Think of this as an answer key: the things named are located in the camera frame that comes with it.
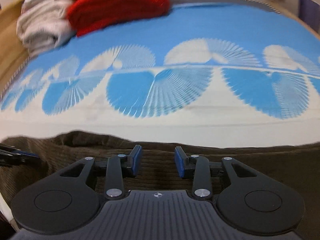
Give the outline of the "purple box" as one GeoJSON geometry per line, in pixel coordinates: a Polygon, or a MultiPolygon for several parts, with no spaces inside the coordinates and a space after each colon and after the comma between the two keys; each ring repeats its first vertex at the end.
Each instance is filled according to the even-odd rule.
{"type": "Polygon", "coordinates": [[[312,0],[299,0],[298,17],[314,31],[319,31],[319,4],[312,0]]]}

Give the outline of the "wooden headboard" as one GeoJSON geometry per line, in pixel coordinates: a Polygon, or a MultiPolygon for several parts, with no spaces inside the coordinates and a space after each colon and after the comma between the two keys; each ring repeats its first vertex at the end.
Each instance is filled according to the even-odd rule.
{"type": "Polygon", "coordinates": [[[1,10],[1,94],[5,93],[29,57],[16,35],[23,1],[17,0],[1,10]]]}

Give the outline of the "dark brown corduroy pants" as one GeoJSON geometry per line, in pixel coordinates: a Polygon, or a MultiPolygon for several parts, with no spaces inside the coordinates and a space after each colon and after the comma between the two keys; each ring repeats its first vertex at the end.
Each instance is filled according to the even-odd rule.
{"type": "MultiPolygon", "coordinates": [[[[129,153],[135,143],[112,135],[72,131],[51,138],[9,137],[7,146],[35,153],[41,163],[1,168],[1,195],[7,204],[23,188],[84,157],[102,160],[129,153]]],[[[174,143],[143,142],[142,163],[136,178],[124,181],[127,189],[188,189],[191,181],[180,179],[174,162],[174,143]]],[[[319,143],[300,146],[215,148],[183,145],[187,154],[210,161],[230,156],[299,192],[306,206],[298,232],[305,239],[319,239],[319,143]]]]}

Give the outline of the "red folded blanket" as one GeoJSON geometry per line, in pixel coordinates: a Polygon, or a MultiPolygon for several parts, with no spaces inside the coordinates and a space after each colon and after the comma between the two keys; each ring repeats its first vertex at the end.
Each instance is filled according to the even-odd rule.
{"type": "Polygon", "coordinates": [[[113,24],[163,16],[170,0],[76,0],[67,10],[67,19],[77,36],[113,24]]]}

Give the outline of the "cream folded quilt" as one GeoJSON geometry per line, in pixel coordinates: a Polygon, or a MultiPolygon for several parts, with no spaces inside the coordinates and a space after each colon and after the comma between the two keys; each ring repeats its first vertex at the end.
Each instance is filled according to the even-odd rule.
{"type": "Polygon", "coordinates": [[[57,48],[75,35],[67,20],[73,0],[45,0],[18,18],[16,34],[30,57],[57,48]]]}

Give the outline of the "blue white patterned bedsheet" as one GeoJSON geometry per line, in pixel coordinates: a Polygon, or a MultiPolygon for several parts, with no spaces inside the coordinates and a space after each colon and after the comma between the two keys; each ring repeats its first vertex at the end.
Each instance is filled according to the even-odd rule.
{"type": "Polygon", "coordinates": [[[1,102],[1,138],[73,130],[266,147],[319,141],[319,40],[274,11],[176,5],[31,61],[1,102]]]}

